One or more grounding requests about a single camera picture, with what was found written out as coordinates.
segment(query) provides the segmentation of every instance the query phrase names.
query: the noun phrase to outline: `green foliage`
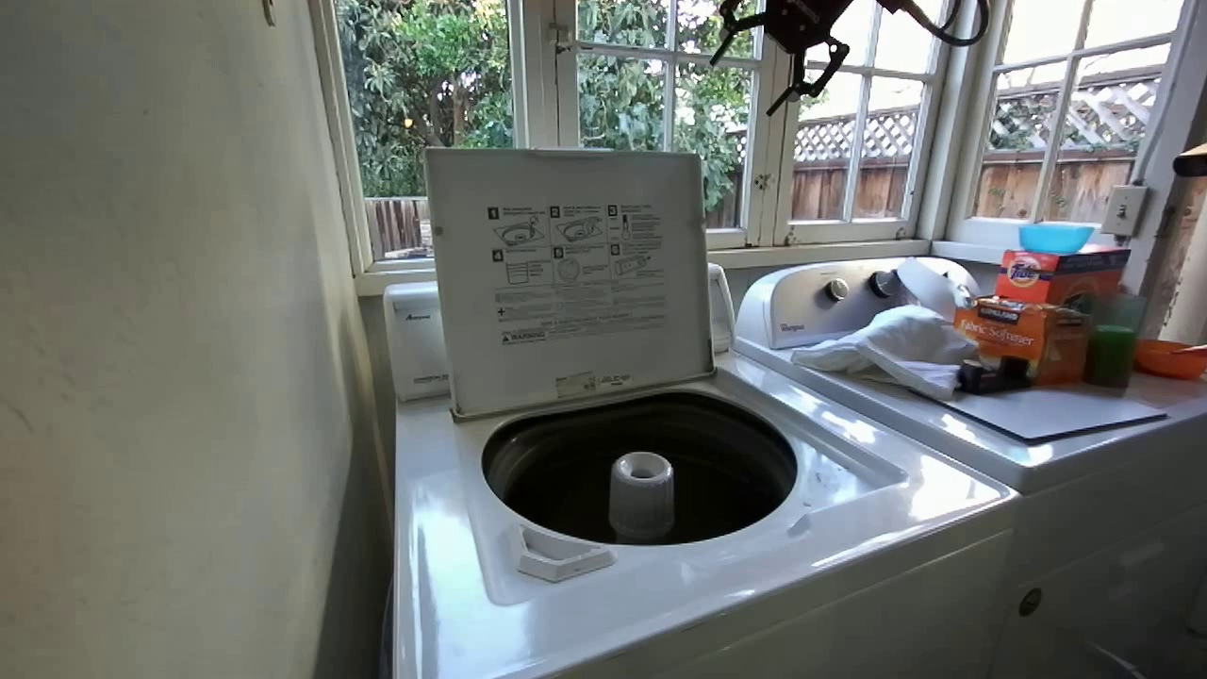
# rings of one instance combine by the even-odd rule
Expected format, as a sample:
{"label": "green foliage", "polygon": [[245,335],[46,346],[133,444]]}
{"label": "green foliage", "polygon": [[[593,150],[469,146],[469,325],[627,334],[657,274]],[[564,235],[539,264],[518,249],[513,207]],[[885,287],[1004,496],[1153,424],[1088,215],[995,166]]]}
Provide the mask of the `green foliage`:
{"label": "green foliage", "polygon": [[[575,25],[585,42],[660,48],[667,12],[652,0],[579,0]],[[710,14],[680,22],[680,47],[711,48],[716,22]],[[513,146],[500,5],[344,0],[344,48],[369,195],[422,191],[427,146]],[[662,61],[575,53],[579,140],[589,146],[702,156],[706,213],[711,213],[734,190],[745,76],[734,68],[670,68]]]}
{"label": "green foliage", "polygon": [[500,5],[344,0],[367,195],[422,191],[427,146],[509,146]]}

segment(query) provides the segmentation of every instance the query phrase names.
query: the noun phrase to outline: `box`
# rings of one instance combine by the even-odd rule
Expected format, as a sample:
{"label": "box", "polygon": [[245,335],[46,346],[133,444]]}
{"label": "box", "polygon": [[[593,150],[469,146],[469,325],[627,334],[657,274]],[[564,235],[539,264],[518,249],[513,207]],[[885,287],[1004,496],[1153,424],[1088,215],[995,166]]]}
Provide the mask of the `box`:
{"label": "box", "polygon": [[1071,306],[1092,313],[1106,298],[1119,293],[1129,267],[1129,249],[1046,256],[1027,249],[1005,249],[995,274],[995,293],[1034,306]]}
{"label": "box", "polygon": [[987,357],[1031,362],[1031,383],[1036,385],[1082,383],[1088,330],[1075,308],[978,298],[971,306],[954,308],[954,330]]}

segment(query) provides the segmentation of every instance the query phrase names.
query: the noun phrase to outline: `window frame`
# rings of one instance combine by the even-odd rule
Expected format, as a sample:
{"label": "window frame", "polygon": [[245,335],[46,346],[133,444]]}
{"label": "window frame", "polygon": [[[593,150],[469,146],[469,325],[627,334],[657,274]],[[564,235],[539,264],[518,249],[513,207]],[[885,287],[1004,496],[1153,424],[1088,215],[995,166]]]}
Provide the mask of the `window frame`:
{"label": "window frame", "polygon": [[[871,8],[871,22],[861,39],[852,39],[861,48],[861,42],[866,42],[863,48],[882,47],[882,22],[907,22],[905,14],[890,14],[882,5]],[[905,190],[902,190],[902,207],[899,219],[861,219],[856,215],[856,191],[861,191],[861,176],[866,158],[863,156],[850,156],[844,158],[844,191],[839,191],[839,215],[836,219],[783,219],[783,244],[833,244],[833,241],[902,241],[902,238],[920,238],[920,190],[929,184],[929,146],[938,126],[938,90],[946,85],[946,63],[951,63],[951,47],[944,47],[938,39],[930,39],[930,61],[925,63],[925,73],[902,73],[902,68],[882,68],[873,63],[873,57],[866,63],[844,63],[839,76],[856,76],[861,78],[861,102],[856,102],[856,150],[863,150],[863,129],[866,129],[866,115],[871,115],[871,85],[873,78],[914,78],[925,93],[920,93],[920,111],[916,111],[916,140],[914,140],[914,158],[905,166]]]}
{"label": "window frame", "polygon": [[[513,31],[513,106],[518,106],[518,146],[569,146],[575,140],[575,115],[574,111],[574,61],[550,61],[554,48],[560,48],[574,39],[574,0],[548,0],[544,12],[531,12],[525,0],[509,5],[509,31]],[[788,175],[793,175],[793,145],[788,126],[761,126],[765,131],[754,135],[745,166],[745,235],[724,235],[710,238],[710,262],[734,264],[734,267],[778,267],[778,264],[803,264],[803,262],[833,262],[833,256],[905,256],[905,252],[936,252],[938,256],[960,256],[980,262],[980,249],[1000,256],[1004,244],[1013,241],[1013,230],[1020,219],[966,219],[960,205],[978,191],[969,181],[969,146],[985,135],[985,111],[992,106],[992,57],[1004,42],[1004,12],[1005,0],[992,5],[987,36],[971,48],[936,48],[930,68],[930,97],[929,97],[929,126],[916,140],[916,150],[929,156],[916,163],[914,190],[905,191],[907,215],[905,230],[885,230],[880,223],[839,223],[839,227],[808,227],[788,223]],[[333,163],[335,163],[335,184],[344,195],[344,219],[345,219],[345,249],[352,249],[352,274],[359,278],[360,293],[386,290],[386,285],[397,278],[431,278],[431,262],[372,262],[369,249],[369,223],[360,213],[360,181],[359,181],[359,158],[353,158],[353,129],[352,129],[352,102],[345,102],[345,76],[338,57],[338,0],[310,0],[314,14],[314,47],[316,47],[316,68],[320,68],[320,93],[323,115],[333,129]],[[956,36],[969,36],[978,22],[978,5],[966,8],[956,18]],[[1189,145],[1190,120],[1203,111],[1203,63],[1190,48],[1190,36],[1207,31],[1207,8],[1189,0],[1180,12],[1180,22],[1171,31],[1171,53],[1161,76],[1161,88],[1171,78],[1178,90],[1161,90],[1161,111],[1153,129],[1161,129],[1161,140],[1145,146],[1145,166],[1136,166],[1136,176],[1149,184],[1149,200],[1139,223],[1139,241],[1132,241],[1132,264],[1129,278],[1136,278],[1136,267],[1142,273],[1153,235],[1161,227],[1161,207],[1171,190],[1171,166],[1170,158]],[[788,88],[793,57],[782,48],[761,48],[761,76],[754,102],[774,102],[782,88]],[[795,120],[795,102],[778,115],[778,120]]]}
{"label": "window frame", "polygon": [[[971,215],[978,191],[980,191],[985,135],[987,135],[987,126],[992,126],[992,88],[995,88],[1000,73],[1019,73],[1019,68],[1034,68],[1034,63],[1062,63],[1061,97],[1054,97],[1054,115],[1051,115],[1054,117],[1054,140],[1062,140],[1062,131],[1066,131],[1062,117],[1066,117],[1071,90],[1075,90],[1071,78],[1077,76],[1082,61],[1092,61],[1101,53],[1142,48],[1142,47],[1170,47],[1170,61],[1166,61],[1161,85],[1159,85],[1153,120],[1149,120],[1149,131],[1139,145],[1136,163],[1129,171],[1129,181],[1139,181],[1139,184],[1149,190],[1149,200],[1145,200],[1145,213],[1142,213],[1145,219],[1142,219],[1139,230],[1153,235],[1159,223],[1149,215],[1159,215],[1166,207],[1166,195],[1170,195],[1170,184],[1161,181],[1161,171],[1159,171],[1159,163],[1166,156],[1159,156],[1161,145],[1159,145],[1153,131],[1161,131],[1161,135],[1171,131],[1178,135],[1171,111],[1189,111],[1189,106],[1195,111],[1195,102],[1178,97],[1171,78],[1180,78],[1189,73],[1189,36],[1190,36],[1190,22],[1198,22],[1195,14],[1203,14],[1198,0],[1183,0],[1178,25],[1166,31],[1166,36],[1145,36],[1145,39],[1110,42],[1110,47],[1088,47],[1088,48],[1082,47],[1082,39],[1087,39],[1087,25],[1088,25],[1092,0],[1087,0],[1082,12],[1077,12],[1082,25],[1077,25],[1075,47],[1066,53],[1061,53],[1061,57],[1031,57],[1031,61],[1013,61],[1013,63],[1004,63],[1005,12],[1009,12],[1009,0],[992,5],[992,22],[987,22],[987,36],[985,36],[980,48],[954,76],[954,78],[971,78],[978,88],[966,88],[960,93],[954,93],[954,106],[946,111],[951,120],[938,126],[938,129],[951,131],[951,129],[956,129],[954,126],[956,117],[971,120],[971,126],[966,126],[960,135],[954,131],[954,135],[946,135],[938,145],[938,156],[946,156],[946,166],[936,176],[951,176],[954,191],[944,195],[938,184],[946,184],[946,181],[930,181],[929,195],[925,195],[929,200],[925,219],[938,223],[929,235],[929,238],[938,241],[936,252],[966,256],[966,262],[1000,262],[1000,249],[1013,244],[1019,227],[1047,215],[1047,200],[1051,200],[1051,190],[1054,190],[1051,175],[1054,175],[1061,145],[1046,146],[1036,195],[1031,200],[1031,215],[1027,219]],[[1145,264],[1145,252],[1132,256],[1132,264],[1129,264],[1132,274],[1129,278],[1139,274],[1139,264]]]}
{"label": "window frame", "polygon": [[[557,53],[557,61],[564,57],[564,73],[569,73],[569,78],[560,78],[564,85],[564,90],[560,90],[560,102],[564,102],[564,120],[579,120],[579,111],[575,111],[575,97],[574,97],[574,76],[575,76],[575,57],[628,57],[628,61],[662,61],[662,63],[670,63],[670,68],[680,68],[680,63],[710,63],[710,57],[706,53],[675,53],[675,48],[638,48],[638,47],[599,47],[599,42],[575,42],[575,39],[569,39],[564,47],[560,47],[560,53]],[[761,90],[759,90],[759,85],[765,78],[765,42],[761,42],[761,36],[754,39],[754,57],[721,57],[721,63],[726,63],[726,68],[744,68],[744,73],[751,73],[751,85],[754,85],[754,97],[751,97],[751,120],[759,117],[759,106],[761,106]],[[667,117],[662,120],[662,135],[667,140],[675,140],[675,117]],[[751,158],[744,163],[744,181],[740,181],[740,191],[744,195],[751,195],[751,190],[754,190],[754,166],[761,166],[761,146],[754,145],[759,140],[759,129],[751,131]],[[706,244],[710,249],[745,249],[745,244],[759,244],[759,241],[765,241],[765,238],[759,238],[759,227],[754,227],[754,200],[740,200],[744,207],[740,207],[740,223],[731,223],[731,227],[706,227]]]}

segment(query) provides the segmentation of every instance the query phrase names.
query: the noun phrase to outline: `washer lid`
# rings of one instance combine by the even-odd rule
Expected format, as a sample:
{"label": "washer lid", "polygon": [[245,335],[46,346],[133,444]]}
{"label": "washer lid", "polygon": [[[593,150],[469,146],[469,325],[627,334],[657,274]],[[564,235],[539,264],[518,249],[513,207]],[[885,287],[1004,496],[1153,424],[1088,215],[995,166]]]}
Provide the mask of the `washer lid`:
{"label": "washer lid", "polygon": [[692,156],[431,150],[452,417],[711,374]]}

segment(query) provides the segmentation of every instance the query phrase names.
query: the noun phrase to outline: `washing machine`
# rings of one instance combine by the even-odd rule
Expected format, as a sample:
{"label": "washing machine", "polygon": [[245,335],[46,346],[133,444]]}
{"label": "washing machine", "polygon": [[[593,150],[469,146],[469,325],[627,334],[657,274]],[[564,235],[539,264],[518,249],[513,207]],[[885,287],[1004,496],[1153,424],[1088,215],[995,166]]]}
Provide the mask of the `washing machine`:
{"label": "washing machine", "polygon": [[445,150],[431,215],[397,677],[985,677],[1013,491],[724,352],[689,156]]}
{"label": "washing machine", "polygon": [[783,267],[744,293],[734,346],[1020,496],[992,677],[1207,677],[1207,385],[1136,374],[1114,393],[930,400],[793,362],[885,306],[944,298],[936,285],[971,287],[930,256]]}

